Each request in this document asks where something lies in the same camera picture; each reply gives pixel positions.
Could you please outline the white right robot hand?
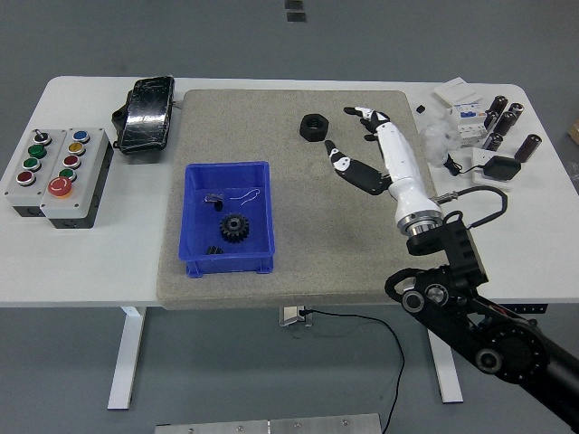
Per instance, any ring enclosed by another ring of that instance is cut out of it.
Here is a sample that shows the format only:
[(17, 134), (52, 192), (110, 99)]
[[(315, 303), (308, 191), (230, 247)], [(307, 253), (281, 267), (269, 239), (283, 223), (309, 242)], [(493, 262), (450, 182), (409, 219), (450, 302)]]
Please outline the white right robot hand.
[(398, 127), (385, 113), (371, 108), (345, 107), (344, 111), (360, 118), (369, 132), (366, 140), (378, 143), (385, 172), (346, 156), (327, 140), (325, 146), (335, 172), (371, 195), (387, 191), (397, 202), (394, 217), (402, 234), (412, 236), (440, 226), (441, 209), (426, 193), (413, 150)]

